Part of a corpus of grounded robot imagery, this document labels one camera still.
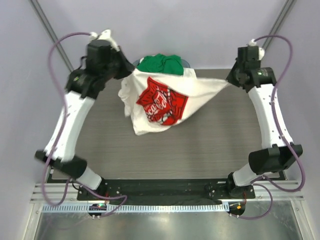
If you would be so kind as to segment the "white Coca-Cola t-shirt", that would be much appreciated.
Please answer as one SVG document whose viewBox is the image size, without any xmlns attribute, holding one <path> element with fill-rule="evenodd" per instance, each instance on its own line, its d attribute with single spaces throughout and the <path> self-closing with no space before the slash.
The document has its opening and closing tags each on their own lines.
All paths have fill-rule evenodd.
<svg viewBox="0 0 320 240">
<path fill-rule="evenodd" d="M 218 78 L 185 77 L 135 69 L 121 81 L 118 96 L 134 133 L 159 133 L 187 120 L 228 86 Z"/>
</svg>

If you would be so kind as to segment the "grey laundry basket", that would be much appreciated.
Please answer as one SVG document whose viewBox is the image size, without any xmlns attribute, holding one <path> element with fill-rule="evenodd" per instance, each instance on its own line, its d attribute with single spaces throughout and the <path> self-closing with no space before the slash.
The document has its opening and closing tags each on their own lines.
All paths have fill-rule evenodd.
<svg viewBox="0 0 320 240">
<path fill-rule="evenodd" d="M 133 62 L 133 65 L 134 65 L 135 67 L 137 67 L 137 66 L 143 61 L 143 59 L 144 59 L 144 58 L 141 58 L 141 59 L 138 59 L 138 60 L 134 61 L 134 62 Z M 184 60 L 183 58 L 181 59 L 181 63 L 182 63 L 182 66 L 183 66 L 184 68 L 190 68 L 190 67 L 191 67 L 190 64 L 189 64 L 186 60 Z"/>
</svg>

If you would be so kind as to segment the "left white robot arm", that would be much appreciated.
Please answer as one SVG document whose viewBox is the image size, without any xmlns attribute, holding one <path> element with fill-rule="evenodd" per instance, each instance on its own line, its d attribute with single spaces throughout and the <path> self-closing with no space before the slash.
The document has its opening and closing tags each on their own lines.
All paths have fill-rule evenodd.
<svg viewBox="0 0 320 240">
<path fill-rule="evenodd" d="M 35 157 L 100 200 L 108 191 L 106 181 L 90 169 L 86 160 L 76 156 L 75 148 L 84 121 L 106 83 L 129 76 L 135 67 L 112 38 L 111 30 L 91 32 L 89 37 L 86 54 L 81 57 L 80 66 L 69 74 L 65 87 L 55 82 L 62 98 L 62 110 L 50 141 L 43 150 L 36 151 Z"/>
</svg>

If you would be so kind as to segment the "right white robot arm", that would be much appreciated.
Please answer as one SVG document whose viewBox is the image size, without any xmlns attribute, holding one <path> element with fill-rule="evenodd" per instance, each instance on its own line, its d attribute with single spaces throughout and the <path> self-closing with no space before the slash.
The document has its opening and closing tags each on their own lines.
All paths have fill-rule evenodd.
<svg viewBox="0 0 320 240">
<path fill-rule="evenodd" d="M 253 103 L 261 132 L 261 149 L 248 155 L 248 163 L 228 175 L 225 191 L 231 198 L 249 193 L 256 180 L 288 169 L 303 153 L 294 144 L 284 122 L 277 97 L 277 80 L 270 67 L 262 67 L 265 50 L 252 39 L 237 50 L 226 80 L 245 90 Z"/>
</svg>

